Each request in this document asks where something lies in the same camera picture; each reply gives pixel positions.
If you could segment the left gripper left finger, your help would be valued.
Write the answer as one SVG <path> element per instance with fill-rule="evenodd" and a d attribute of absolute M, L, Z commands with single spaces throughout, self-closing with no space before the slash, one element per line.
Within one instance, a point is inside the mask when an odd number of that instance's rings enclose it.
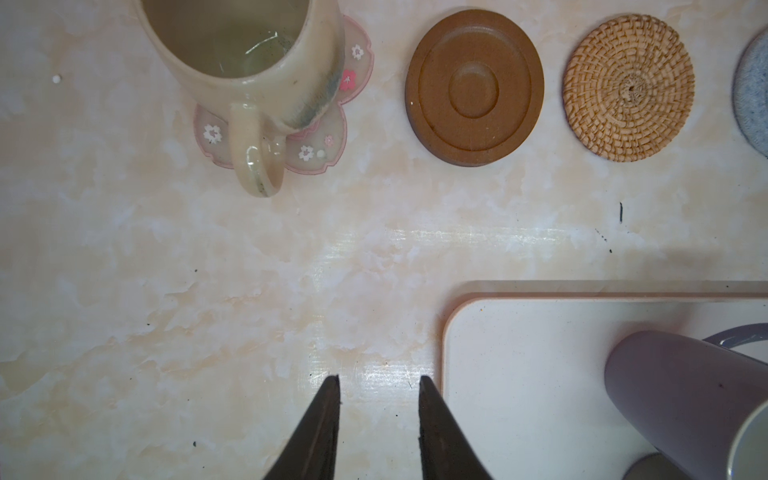
<path fill-rule="evenodd" d="M 323 381 L 282 453 L 264 476 L 264 480 L 333 479 L 340 406 L 339 377 L 330 375 Z"/>

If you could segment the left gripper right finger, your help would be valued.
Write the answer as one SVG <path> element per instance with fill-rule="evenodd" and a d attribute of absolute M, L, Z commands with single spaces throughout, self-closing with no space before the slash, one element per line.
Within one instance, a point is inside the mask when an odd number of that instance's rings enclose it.
<path fill-rule="evenodd" d="M 491 479 L 429 376 L 419 382 L 422 478 Z"/>

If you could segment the cream ceramic mug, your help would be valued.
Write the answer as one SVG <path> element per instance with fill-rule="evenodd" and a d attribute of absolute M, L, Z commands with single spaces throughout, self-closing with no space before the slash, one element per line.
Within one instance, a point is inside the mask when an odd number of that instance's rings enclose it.
<path fill-rule="evenodd" d="M 149 40 L 191 97 L 228 124 L 230 161 L 256 197 L 281 188 L 288 136 L 332 104 L 345 61 L 335 1 L 134 2 Z"/>

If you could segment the lavender ceramic mug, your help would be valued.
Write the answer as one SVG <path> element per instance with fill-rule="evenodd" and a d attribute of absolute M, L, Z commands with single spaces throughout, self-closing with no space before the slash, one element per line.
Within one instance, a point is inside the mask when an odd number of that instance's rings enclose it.
<path fill-rule="evenodd" d="M 629 423 L 691 479 L 767 476 L 767 364 L 738 352 L 764 341 L 748 324 L 703 340 L 639 331 L 604 369 L 607 394 Z"/>

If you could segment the tan rattan round coaster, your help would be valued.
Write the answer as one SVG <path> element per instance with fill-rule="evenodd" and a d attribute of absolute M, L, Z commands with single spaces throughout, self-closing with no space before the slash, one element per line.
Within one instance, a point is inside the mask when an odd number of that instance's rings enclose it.
<path fill-rule="evenodd" d="M 563 77 L 570 128 L 588 150 L 614 162 L 664 149 L 694 97 L 694 68 L 679 34 L 650 15 L 603 22 L 572 52 Z"/>

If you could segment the pink flower coaster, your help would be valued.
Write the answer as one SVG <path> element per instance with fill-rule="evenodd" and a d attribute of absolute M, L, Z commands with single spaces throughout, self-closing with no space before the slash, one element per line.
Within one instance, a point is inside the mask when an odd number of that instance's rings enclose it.
<path fill-rule="evenodd" d="M 367 32 L 349 16 L 344 17 L 345 62 L 334 103 L 313 125 L 286 139 L 286 168 L 302 175 L 318 175 L 342 157 L 347 142 L 347 120 L 343 106 L 354 100 L 367 85 L 375 55 Z M 215 165 L 232 169 L 227 122 L 202 106 L 195 109 L 194 136 L 203 154 Z"/>

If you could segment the brown wooden round coaster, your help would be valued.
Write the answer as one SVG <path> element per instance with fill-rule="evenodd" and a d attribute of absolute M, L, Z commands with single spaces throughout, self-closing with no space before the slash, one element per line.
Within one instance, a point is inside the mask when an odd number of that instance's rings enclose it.
<path fill-rule="evenodd" d="M 502 14 L 466 9 L 422 38 L 405 81 L 405 107 L 421 144 L 452 165 L 480 167 L 509 155 L 533 131 L 544 73 L 526 33 Z"/>

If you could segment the grey woven round coaster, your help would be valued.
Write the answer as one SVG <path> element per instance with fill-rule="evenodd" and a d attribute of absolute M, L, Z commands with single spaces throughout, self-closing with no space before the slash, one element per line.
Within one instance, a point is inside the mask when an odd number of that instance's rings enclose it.
<path fill-rule="evenodd" d="M 737 65 L 732 104 L 738 127 L 747 142 L 767 156 L 767 27 L 745 48 Z"/>

